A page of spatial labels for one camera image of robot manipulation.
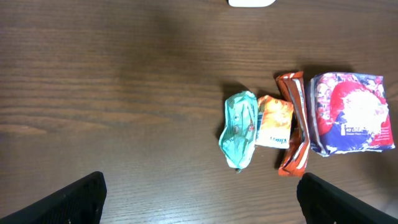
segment snack package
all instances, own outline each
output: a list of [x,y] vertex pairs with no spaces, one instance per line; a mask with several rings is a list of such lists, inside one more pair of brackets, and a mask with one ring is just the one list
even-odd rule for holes
[[288,73],[276,78],[285,99],[293,103],[297,128],[290,138],[290,146],[279,167],[279,175],[303,176],[310,149],[310,134],[307,126],[307,108],[303,86],[303,72]]
[[279,149],[289,148],[293,104],[263,96],[258,99],[258,107],[256,144]]
[[254,153],[257,134],[257,99],[250,91],[225,101],[225,128],[218,142],[231,168],[246,168]]
[[382,76],[330,72],[306,91],[311,148],[321,156],[395,148]]

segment purple package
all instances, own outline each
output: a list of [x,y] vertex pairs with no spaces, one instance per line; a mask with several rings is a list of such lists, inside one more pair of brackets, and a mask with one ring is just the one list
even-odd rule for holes
[[325,73],[305,95],[311,148],[321,156],[395,148],[382,76]]

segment brown wrapper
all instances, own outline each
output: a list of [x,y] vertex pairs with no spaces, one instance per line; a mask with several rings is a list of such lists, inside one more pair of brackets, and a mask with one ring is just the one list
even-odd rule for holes
[[276,82],[285,99],[294,105],[297,120],[289,148],[284,161],[279,167],[281,176],[303,176],[307,166],[310,150],[310,134],[307,124],[307,107],[305,106],[303,72],[288,73],[276,78]]

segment dark brown wood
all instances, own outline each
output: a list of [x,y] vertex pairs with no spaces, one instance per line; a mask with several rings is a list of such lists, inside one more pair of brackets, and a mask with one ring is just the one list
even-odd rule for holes
[[[395,0],[2,0],[0,217],[100,170],[102,223],[303,223],[278,151],[228,168],[223,99],[278,95],[284,70],[384,75],[397,140],[397,25]],[[311,153],[307,171],[394,214],[397,153]]]

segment wooden table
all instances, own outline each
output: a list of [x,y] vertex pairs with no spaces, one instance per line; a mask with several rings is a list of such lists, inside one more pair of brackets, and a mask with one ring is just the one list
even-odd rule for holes
[[[397,27],[394,0],[2,0],[0,217],[100,170],[102,223],[304,223],[277,150],[227,166],[223,100],[278,95],[286,70],[384,75],[397,139]],[[309,172],[398,210],[398,151],[309,156]]]

